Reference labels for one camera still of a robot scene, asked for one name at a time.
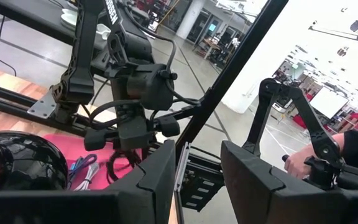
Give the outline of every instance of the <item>wooden table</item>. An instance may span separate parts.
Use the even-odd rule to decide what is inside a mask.
[[[4,72],[0,72],[0,87],[5,88],[7,90],[11,90],[36,100],[48,92],[45,87],[36,85],[34,83],[28,82],[21,78],[14,77],[13,75],[6,74]],[[90,111],[95,109],[95,106],[88,105],[87,108]],[[86,116],[86,113],[80,107],[78,111],[79,114]],[[98,121],[107,121],[110,119],[114,119],[116,114],[111,111],[104,111],[98,117]],[[28,133],[36,134],[38,136],[44,136],[46,134],[69,134],[64,131],[57,130],[55,128],[51,128],[39,123],[35,123],[32,121],[28,121],[23,118],[18,118],[13,115],[9,115],[3,112],[0,112],[0,131],[2,130],[13,130],[13,131],[25,131]],[[161,134],[157,135],[158,141],[164,141],[166,138]],[[177,213],[175,208],[174,197],[172,197],[171,203],[171,212],[170,212],[170,221],[169,224],[176,224],[177,222]]]
[[[208,59],[208,57],[211,54],[213,49],[215,49],[215,50],[220,50],[221,49],[218,45],[212,43],[212,41],[210,41],[209,39],[204,39],[203,42],[206,43],[209,46],[209,49],[208,49],[207,53],[204,56],[205,60]]]

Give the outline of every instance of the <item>handle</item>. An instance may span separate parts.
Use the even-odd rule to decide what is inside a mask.
[[[281,157],[281,159],[285,162],[287,161],[287,159],[290,157],[290,155],[284,155],[283,157]]]

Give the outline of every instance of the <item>blue cable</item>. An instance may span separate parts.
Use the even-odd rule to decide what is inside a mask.
[[[85,158],[78,158],[74,164],[71,165],[70,170],[68,171],[68,183],[67,189],[70,189],[75,176],[85,167],[88,167],[92,163],[96,162],[98,159],[97,155],[89,154]]]

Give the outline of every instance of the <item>gray floor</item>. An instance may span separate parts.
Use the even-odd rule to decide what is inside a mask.
[[[218,77],[218,72],[208,61],[192,52],[191,44],[175,37],[168,30],[159,29],[159,32],[174,38],[179,46],[172,65],[173,71],[178,74],[178,80],[175,82],[176,91],[189,98],[202,97]],[[150,41],[156,61],[166,62],[171,51],[170,44],[160,40]],[[67,44],[15,21],[4,24],[0,59],[12,65],[17,70],[18,77],[49,87],[59,81],[69,62],[70,54],[71,47]],[[0,70],[12,73],[9,67],[1,63]],[[95,81],[95,88],[101,86],[101,81],[102,78]],[[109,86],[106,86],[96,99],[96,105],[111,100]],[[172,110],[179,110],[183,106],[183,103],[174,104]],[[237,114],[223,104],[219,104],[193,145],[216,155],[219,155],[222,140],[230,139],[241,145],[249,133],[256,106],[257,100],[247,112]],[[182,130],[188,122],[189,119],[180,121]],[[301,129],[290,119],[278,123],[276,119],[269,118],[261,140],[262,159],[282,169],[281,157],[284,154],[292,154],[309,142],[309,139],[303,137],[300,132]],[[200,213],[185,209],[185,219],[187,223],[236,222],[226,189],[221,189]]]

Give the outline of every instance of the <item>human hand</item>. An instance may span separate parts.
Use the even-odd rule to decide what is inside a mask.
[[[292,176],[302,179],[310,173],[310,166],[304,162],[306,158],[315,156],[312,145],[304,147],[301,151],[292,154],[286,161],[284,169]]]

